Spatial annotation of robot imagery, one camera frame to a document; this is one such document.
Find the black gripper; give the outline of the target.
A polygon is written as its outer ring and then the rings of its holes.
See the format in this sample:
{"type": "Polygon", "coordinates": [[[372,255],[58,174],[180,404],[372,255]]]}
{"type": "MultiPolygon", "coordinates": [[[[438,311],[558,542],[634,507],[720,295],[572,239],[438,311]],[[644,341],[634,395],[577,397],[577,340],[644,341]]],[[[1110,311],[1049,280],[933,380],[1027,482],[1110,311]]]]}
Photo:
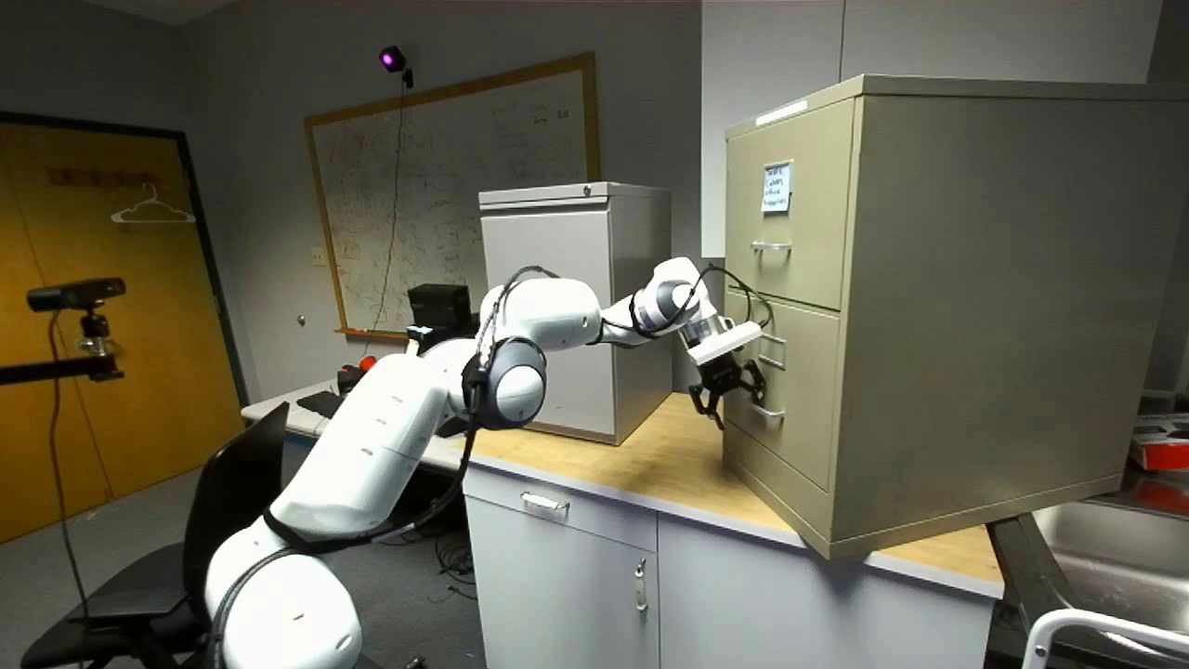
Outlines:
{"type": "Polygon", "coordinates": [[[733,389],[744,389],[750,402],[764,402],[764,377],[753,359],[739,366],[735,357],[715,357],[699,368],[699,382],[691,388],[691,404],[720,425],[715,402],[733,389]]]}

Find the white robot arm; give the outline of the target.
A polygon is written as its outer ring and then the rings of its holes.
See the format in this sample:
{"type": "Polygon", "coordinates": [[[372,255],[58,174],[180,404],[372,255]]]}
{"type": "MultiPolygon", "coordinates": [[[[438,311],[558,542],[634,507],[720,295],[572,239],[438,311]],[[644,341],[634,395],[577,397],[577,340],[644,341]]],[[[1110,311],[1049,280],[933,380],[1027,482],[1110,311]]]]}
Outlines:
{"type": "Polygon", "coordinates": [[[530,425],[548,389],[553,349],[634,349],[665,336],[714,380],[760,326],[728,321],[688,255],[660,262],[613,304],[578,280],[527,263],[480,301],[475,336],[380,357],[293,480],[213,555],[208,665],[355,669],[359,613],[324,558],[380,534],[431,437],[530,425]]]}

